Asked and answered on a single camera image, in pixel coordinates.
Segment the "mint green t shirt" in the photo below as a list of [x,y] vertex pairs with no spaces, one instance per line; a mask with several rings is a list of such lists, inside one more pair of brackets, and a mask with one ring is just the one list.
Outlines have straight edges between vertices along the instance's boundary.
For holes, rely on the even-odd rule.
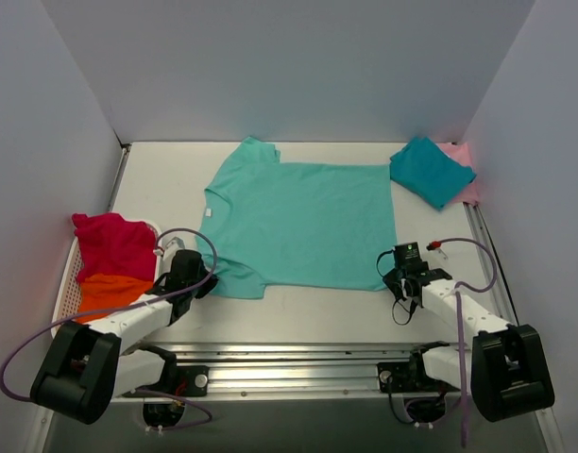
[[383,289],[376,260],[397,242],[388,165],[283,162],[275,145],[247,138],[204,195],[196,243],[216,267],[214,294]]

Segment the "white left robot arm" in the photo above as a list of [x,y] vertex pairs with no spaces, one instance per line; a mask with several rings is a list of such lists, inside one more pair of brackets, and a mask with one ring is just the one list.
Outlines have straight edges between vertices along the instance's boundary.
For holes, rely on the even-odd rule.
[[117,396],[183,389],[176,355],[143,340],[177,322],[216,283],[200,253],[179,250],[169,271],[125,310],[87,324],[62,323],[32,383],[31,402],[89,425]]

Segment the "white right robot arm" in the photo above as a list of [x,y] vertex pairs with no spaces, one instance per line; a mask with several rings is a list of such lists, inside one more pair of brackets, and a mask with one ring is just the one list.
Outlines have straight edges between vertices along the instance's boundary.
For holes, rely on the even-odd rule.
[[455,279],[421,258],[417,243],[388,250],[394,267],[382,275],[394,302],[413,315],[427,310],[457,333],[455,345],[432,342],[415,347],[398,372],[379,369],[380,387],[392,394],[414,394],[405,412],[411,423],[423,422],[431,392],[444,396],[459,390],[460,402],[471,398],[479,414],[497,422],[551,407],[553,383],[540,335],[530,325],[516,325],[472,298],[493,287],[477,288]]

